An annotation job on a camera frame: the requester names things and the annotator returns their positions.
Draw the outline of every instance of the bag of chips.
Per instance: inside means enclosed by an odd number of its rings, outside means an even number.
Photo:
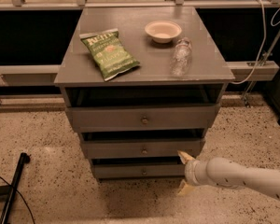
[[[80,39],[100,67],[104,81],[139,65],[119,41],[118,29],[82,34]]]

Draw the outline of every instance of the speckled floor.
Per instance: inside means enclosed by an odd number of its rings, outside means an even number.
[[[200,160],[221,156],[246,166],[280,169],[277,117],[261,96],[250,102],[252,107],[246,108],[237,96],[224,96]],[[0,175],[11,181],[20,153],[31,156],[19,191],[36,223],[280,223],[280,202],[250,189],[199,187],[177,197],[179,179],[98,183],[63,103],[34,103],[0,108]],[[18,195],[9,221],[32,223]]]

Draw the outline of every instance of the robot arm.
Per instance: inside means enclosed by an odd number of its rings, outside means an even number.
[[[198,161],[180,151],[179,156],[185,164],[182,188],[200,185],[227,189],[250,188],[280,201],[279,170],[247,168],[224,158]]]

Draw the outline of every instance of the chest of drawers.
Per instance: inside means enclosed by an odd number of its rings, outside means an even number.
[[[193,44],[189,74],[171,77],[175,41],[157,44],[144,31],[171,20]],[[117,27],[140,67],[104,82],[78,35]],[[177,155],[198,156],[234,79],[193,7],[85,8],[55,79],[66,115],[94,177],[182,176]]]

